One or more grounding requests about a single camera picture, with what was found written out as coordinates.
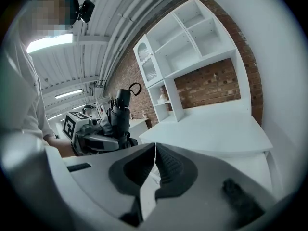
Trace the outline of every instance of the fluorescent light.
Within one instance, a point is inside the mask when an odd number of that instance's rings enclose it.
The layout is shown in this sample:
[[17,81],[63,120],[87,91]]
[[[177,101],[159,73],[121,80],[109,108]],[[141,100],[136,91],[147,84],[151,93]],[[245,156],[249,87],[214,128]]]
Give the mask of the fluorescent light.
[[56,117],[58,117],[58,116],[60,116],[60,115],[62,115],[62,114],[55,115],[54,117],[49,118],[48,120],[54,119],[54,118],[56,118]]
[[63,97],[66,97],[66,96],[69,96],[69,95],[73,95],[73,94],[76,94],[76,93],[80,93],[80,92],[82,92],[82,89],[70,91],[70,92],[67,92],[67,93],[63,93],[63,94],[55,96],[55,98],[56,99],[63,98]]
[[85,106],[85,104],[82,105],[82,106],[78,106],[78,107],[76,107],[76,108],[73,108],[73,110],[79,109],[79,108],[81,108],[81,107],[83,107],[83,106]]
[[31,53],[50,46],[73,43],[73,34],[63,34],[56,38],[43,38],[30,43],[27,52]]

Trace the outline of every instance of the cabinet door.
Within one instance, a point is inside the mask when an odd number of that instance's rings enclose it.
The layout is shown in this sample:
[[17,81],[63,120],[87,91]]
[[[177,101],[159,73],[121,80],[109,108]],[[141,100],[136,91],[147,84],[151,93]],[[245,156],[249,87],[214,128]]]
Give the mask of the cabinet door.
[[136,44],[134,53],[146,87],[163,79],[146,35]]

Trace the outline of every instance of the hand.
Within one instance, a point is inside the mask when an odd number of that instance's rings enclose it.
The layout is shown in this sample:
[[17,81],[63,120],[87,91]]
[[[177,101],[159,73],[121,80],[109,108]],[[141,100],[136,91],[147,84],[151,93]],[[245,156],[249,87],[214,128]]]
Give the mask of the hand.
[[58,149],[61,157],[75,156],[71,141],[64,139],[56,139],[53,136],[46,135],[44,140],[50,145]]

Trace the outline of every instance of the white desk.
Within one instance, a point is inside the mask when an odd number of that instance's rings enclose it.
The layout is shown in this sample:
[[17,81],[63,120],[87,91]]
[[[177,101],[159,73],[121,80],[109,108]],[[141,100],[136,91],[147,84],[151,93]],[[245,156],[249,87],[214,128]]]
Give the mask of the white desk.
[[268,191],[270,171],[264,152],[272,144],[260,125],[238,101],[185,109],[179,122],[160,122],[140,135],[143,143],[158,142],[218,157]]
[[136,139],[138,144],[142,144],[139,136],[144,132],[148,131],[148,126],[146,125],[145,121],[147,119],[135,119],[129,121],[129,133],[130,137]]

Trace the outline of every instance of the ceiling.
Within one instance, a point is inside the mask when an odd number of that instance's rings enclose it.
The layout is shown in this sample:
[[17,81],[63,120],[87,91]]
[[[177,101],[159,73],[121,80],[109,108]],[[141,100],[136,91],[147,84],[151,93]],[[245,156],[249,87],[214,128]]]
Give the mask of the ceiling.
[[[95,4],[91,20],[88,24],[77,21],[72,26],[71,32],[74,35],[72,44],[48,47],[30,53],[41,81],[47,118],[62,114],[86,103],[94,103],[96,98],[102,98],[103,88],[95,88],[93,96],[91,96],[89,85],[98,81],[104,57],[106,58],[106,64],[103,65],[103,69],[106,69],[109,61],[113,64],[110,65],[108,75],[104,73],[103,78],[107,79],[107,77],[111,76],[117,60],[121,57],[121,54],[118,53],[119,50],[116,51],[118,55],[115,56],[113,47],[129,23],[129,19],[136,12],[139,15],[124,37],[121,38],[119,46],[123,48],[121,53],[124,52],[127,45],[149,17],[156,13],[162,4],[166,4],[167,0],[140,0],[131,10],[118,33],[114,32],[114,30],[119,24],[121,16],[125,14],[128,7],[135,0],[90,1]],[[144,9],[142,12],[138,11],[140,7]],[[109,45],[109,54],[105,56],[108,44],[114,36],[113,44]],[[57,94],[77,89],[83,89],[83,93],[61,99],[55,98]]]

